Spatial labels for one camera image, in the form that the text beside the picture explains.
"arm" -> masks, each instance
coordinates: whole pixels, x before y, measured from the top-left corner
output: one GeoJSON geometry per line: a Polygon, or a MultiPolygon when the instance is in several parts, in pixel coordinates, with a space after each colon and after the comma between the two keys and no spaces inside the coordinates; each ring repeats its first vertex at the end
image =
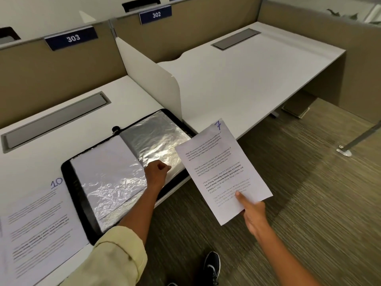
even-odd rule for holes
{"type": "Polygon", "coordinates": [[[94,245],[89,257],[60,286],[133,286],[147,263],[144,244],[157,195],[171,167],[156,160],[145,169],[147,189],[120,221],[94,245]]]}
{"type": "Polygon", "coordinates": [[[287,250],[266,219],[265,204],[253,204],[240,192],[236,198],[245,207],[243,217],[250,233],[255,236],[282,286],[321,286],[287,250]]]}
{"type": "Polygon", "coordinates": [[[147,178],[147,189],[127,215],[119,222],[119,226],[133,230],[143,241],[144,245],[147,240],[157,196],[164,186],[166,174],[170,169],[170,165],[166,165],[159,160],[149,163],[144,169],[145,177],[147,178]]]}

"paper with number 10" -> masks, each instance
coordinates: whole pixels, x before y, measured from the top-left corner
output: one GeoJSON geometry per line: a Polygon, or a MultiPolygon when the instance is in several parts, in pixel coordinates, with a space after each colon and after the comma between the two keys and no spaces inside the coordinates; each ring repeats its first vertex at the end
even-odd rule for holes
{"type": "Polygon", "coordinates": [[[220,225],[243,210],[236,191],[251,202],[272,196],[222,119],[175,149],[220,225]]]}

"number 303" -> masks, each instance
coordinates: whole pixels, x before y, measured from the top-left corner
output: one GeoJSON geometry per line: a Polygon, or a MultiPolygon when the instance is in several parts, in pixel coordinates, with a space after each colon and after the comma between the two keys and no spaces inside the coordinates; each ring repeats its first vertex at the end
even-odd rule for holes
{"type": "Polygon", "coordinates": [[[74,42],[74,41],[81,40],[81,38],[79,37],[78,34],[75,34],[74,36],[66,37],[66,39],[67,39],[68,42],[74,42]]]}
{"type": "Polygon", "coordinates": [[[154,18],[158,18],[158,17],[161,17],[162,14],[161,14],[161,12],[156,12],[156,13],[152,13],[152,16],[153,16],[154,18]]]}

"rolled-up sleeve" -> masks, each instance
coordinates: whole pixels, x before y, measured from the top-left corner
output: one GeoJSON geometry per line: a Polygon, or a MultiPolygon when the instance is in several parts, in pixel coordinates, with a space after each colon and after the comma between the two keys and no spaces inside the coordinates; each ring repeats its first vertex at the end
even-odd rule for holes
{"type": "Polygon", "coordinates": [[[95,244],[89,257],[61,286],[135,285],[147,264],[142,240],[129,228],[115,226],[95,244]]]}

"beige partition panel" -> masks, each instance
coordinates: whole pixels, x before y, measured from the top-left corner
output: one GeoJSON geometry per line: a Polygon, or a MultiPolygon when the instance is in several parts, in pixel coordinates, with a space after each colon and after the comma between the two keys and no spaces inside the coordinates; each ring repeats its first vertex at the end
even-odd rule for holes
{"type": "Polygon", "coordinates": [[[98,39],[51,51],[45,40],[0,50],[0,128],[126,75],[107,23],[98,39]]]}
{"type": "Polygon", "coordinates": [[[187,0],[172,6],[172,16],[145,25],[138,15],[114,21],[118,37],[155,62],[254,23],[261,0],[187,0]]]}
{"type": "Polygon", "coordinates": [[[347,50],[304,89],[371,122],[381,120],[380,27],[270,1],[258,21],[347,50]]]}

